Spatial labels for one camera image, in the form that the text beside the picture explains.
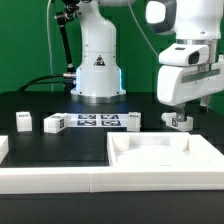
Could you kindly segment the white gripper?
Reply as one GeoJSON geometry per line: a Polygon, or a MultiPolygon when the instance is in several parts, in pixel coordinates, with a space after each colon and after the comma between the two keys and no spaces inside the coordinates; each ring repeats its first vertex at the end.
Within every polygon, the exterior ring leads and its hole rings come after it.
{"type": "Polygon", "coordinates": [[[186,120],[185,105],[182,103],[200,99],[199,111],[209,111],[212,94],[224,90],[224,56],[209,71],[199,71],[197,66],[162,66],[158,74],[157,98],[165,105],[176,106],[178,122],[186,120]]]}

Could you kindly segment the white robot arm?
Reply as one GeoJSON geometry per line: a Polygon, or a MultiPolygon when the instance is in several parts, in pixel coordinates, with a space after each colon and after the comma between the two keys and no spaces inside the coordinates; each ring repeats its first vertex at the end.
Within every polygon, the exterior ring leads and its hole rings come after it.
{"type": "MultiPolygon", "coordinates": [[[[77,69],[76,98],[108,102],[125,93],[116,65],[116,28],[104,19],[100,6],[129,6],[136,0],[92,0],[79,4],[82,63],[77,69]]],[[[224,58],[218,54],[224,0],[148,0],[145,19],[156,34],[176,35],[176,42],[158,55],[157,98],[186,120],[185,104],[224,90],[224,58]]]]}

